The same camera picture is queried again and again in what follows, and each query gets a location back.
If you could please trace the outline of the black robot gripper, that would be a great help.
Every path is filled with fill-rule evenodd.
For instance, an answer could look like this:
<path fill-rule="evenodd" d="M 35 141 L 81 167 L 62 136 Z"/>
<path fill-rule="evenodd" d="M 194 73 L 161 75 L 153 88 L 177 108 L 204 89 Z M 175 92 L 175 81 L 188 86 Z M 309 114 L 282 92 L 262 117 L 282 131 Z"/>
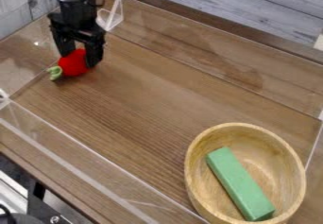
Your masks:
<path fill-rule="evenodd" d="M 75 42 L 85 43 L 86 66 L 94 68 L 105 56 L 105 31 L 97 23 L 97 0 L 58 0 L 59 12 L 51 12 L 51 31 L 63 57 L 77 49 Z"/>

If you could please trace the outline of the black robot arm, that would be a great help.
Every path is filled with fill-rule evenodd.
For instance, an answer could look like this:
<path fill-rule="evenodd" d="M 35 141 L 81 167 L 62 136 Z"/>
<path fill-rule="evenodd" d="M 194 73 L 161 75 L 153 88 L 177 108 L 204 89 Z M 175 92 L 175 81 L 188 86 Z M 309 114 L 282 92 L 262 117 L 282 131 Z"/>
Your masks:
<path fill-rule="evenodd" d="M 98 8 L 105 5 L 98 0 L 58 0 L 59 12 L 51 12 L 51 31 L 63 57 L 77 50 L 77 42 L 83 43 L 86 67 L 93 68 L 105 57 L 105 30 L 97 23 Z"/>

